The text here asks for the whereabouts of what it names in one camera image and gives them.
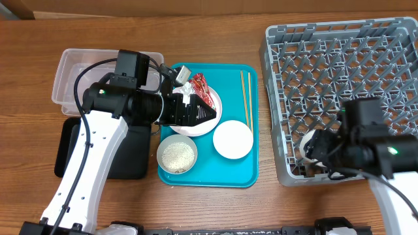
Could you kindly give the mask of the white tissue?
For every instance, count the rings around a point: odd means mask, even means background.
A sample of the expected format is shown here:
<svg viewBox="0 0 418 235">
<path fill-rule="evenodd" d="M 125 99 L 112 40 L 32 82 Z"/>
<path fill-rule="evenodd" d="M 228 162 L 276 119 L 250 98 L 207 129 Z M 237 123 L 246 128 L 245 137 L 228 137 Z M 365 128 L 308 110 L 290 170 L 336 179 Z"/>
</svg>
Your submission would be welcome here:
<svg viewBox="0 0 418 235">
<path fill-rule="evenodd" d="M 195 93 L 195 90 L 193 89 L 193 86 L 190 82 L 186 82 L 180 88 L 180 93 L 182 93 L 186 97 L 189 97 L 190 95 L 193 95 Z"/>
</svg>

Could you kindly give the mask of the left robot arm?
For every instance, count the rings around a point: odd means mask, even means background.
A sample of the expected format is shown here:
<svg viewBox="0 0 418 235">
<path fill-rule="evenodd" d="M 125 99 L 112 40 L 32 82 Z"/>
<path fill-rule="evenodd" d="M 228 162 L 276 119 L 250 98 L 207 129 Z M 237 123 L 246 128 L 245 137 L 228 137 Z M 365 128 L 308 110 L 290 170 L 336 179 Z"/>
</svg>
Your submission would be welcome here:
<svg viewBox="0 0 418 235">
<path fill-rule="evenodd" d="M 74 101 L 81 115 L 80 129 L 61 183 L 38 223 L 24 222 L 20 234 L 143 234 L 138 224 L 114 221 L 97 229 L 97 214 L 112 161 L 129 128 L 173 125 L 194 127 L 216 117 L 214 108 L 198 95 L 188 103 L 173 87 L 185 84 L 187 67 L 172 69 L 150 56 L 119 50 L 112 59 L 113 73 L 78 95 L 81 78 L 74 82 Z"/>
</svg>

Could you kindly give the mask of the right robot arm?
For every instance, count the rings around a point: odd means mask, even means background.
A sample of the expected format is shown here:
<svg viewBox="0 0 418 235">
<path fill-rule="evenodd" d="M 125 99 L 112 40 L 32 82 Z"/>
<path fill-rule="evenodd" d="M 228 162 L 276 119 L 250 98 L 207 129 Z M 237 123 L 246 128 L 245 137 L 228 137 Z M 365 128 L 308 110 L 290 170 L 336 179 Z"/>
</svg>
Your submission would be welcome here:
<svg viewBox="0 0 418 235">
<path fill-rule="evenodd" d="M 368 180 L 387 234 L 417 233 L 417 137 L 392 135 L 375 97 L 346 101 L 339 129 L 309 131 L 299 151 L 330 180 Z"/>
</svg>

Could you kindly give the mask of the grey bowl of rice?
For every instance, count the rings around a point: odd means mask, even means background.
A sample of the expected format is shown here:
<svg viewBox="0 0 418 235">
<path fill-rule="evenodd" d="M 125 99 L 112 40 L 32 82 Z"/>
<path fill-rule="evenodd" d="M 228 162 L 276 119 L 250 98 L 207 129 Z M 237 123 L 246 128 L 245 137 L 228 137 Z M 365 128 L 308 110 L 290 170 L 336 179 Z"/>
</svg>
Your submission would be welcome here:
<svg viewBox="0 0 418 235">
<path fill-rule="evenodd" d="M 169 174 L 183 174 L 197 162 L 197 147 L 188 136 L 174 134 L 166 137 L 157 149 L 157 162 Z"/>
</svg>

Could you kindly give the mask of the white cup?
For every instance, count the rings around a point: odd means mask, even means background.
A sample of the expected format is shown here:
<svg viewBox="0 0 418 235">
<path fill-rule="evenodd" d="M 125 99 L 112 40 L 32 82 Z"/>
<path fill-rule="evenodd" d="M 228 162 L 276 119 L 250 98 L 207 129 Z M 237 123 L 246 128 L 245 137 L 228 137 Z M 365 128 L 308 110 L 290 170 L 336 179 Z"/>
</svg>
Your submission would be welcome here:
<svg viewBox="0 0 418 235">
<path fill-rule="evenodd" d="M 327 132 L 322 129 L 308 131 L 299 144 L 299 152 L 303 160 L 314 166 L 325 168 L 319 160 L 328 153 Z"/>
</svg>

